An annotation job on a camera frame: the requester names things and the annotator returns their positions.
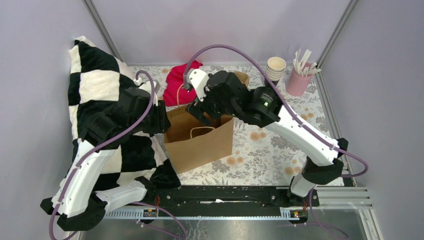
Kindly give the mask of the brown paper bag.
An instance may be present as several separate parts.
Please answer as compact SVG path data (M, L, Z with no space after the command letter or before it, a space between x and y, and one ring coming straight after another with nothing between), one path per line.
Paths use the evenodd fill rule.
M167 112L171 127L164 134L164 147L178 174L228 157L233 151L234 119L222 116L204 125L186 111L185 105Z

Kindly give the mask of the cardboard cup carrier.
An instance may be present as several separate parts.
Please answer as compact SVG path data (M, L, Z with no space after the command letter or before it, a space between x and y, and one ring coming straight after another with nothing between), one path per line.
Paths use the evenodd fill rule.
M244 84L246 87L249 86L250 77L248 74L244 72L240 72L240 71L234 71L233 73L237 76L237 78L240 80L242 84Z

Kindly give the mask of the pink straw holder cup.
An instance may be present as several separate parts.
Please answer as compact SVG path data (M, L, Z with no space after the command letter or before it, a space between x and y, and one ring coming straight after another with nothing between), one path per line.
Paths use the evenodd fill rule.
M313 75L310 73L307 76L299 74L294 66L289 79L285 82L285 90L291 96L300 97L305 93L312 78Z

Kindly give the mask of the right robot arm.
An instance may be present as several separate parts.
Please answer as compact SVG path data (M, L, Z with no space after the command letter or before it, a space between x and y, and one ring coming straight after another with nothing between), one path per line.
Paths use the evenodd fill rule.
M196 93L186 111L201 123L210 126L222 116L238 118L282 136L306 154L302 172L293 177L286 193L291 205L301 205L315 186L341 176L342 154L336 149L348 142L328 137L303 121L271 85L249 90L235 73L225 70L211 74L191 69L183 80Z

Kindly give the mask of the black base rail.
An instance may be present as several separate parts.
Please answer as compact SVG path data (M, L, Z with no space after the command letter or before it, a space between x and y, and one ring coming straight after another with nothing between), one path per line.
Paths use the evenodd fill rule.
M317 191L308 197L290 200L288 188L281 186L216 186L183 185L179 188L158 189L148 204L157 204L160 217L170 212L177 218L281 218L283 210L302 210L320 205Z

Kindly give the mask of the red cloth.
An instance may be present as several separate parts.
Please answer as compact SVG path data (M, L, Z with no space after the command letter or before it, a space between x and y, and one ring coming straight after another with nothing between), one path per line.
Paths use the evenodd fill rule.
M183 75L186 66L186 63L174 66L166 77L166 89L163 93L163 100L167 107L189 104L197 96L194 90L187 91L183 88Z

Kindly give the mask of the stack of paper cups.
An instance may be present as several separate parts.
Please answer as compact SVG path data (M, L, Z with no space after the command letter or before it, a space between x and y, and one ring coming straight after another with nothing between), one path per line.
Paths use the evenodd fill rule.
M286 66L286 61L281 57L273 56L267 60L265 73L274 85L282 79Z

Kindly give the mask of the black white checkered pillow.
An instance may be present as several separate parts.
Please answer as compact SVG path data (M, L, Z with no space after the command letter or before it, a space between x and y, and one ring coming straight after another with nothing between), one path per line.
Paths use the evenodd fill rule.
M125 89L136 87L135 72L124 62L80 36L69 50L71 60L68 109L73 154L77 154L85 120L118 101ZM93 187L105 191L145 177L157 189L181 186L157 138L142 131L121 144L108 160Z

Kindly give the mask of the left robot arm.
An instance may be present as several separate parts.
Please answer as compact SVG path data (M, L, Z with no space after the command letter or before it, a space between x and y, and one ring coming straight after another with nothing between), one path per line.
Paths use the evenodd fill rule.
M94 191L94 186L108 160L132 134L164 133L169 127L165 106L158 101L153 86L125 89L115 104L85 121L81 143L63 185L55 196L41 202L41 208L64 231L88 231L105 214L122 206L152 204L154 187L143 176L108 190Z

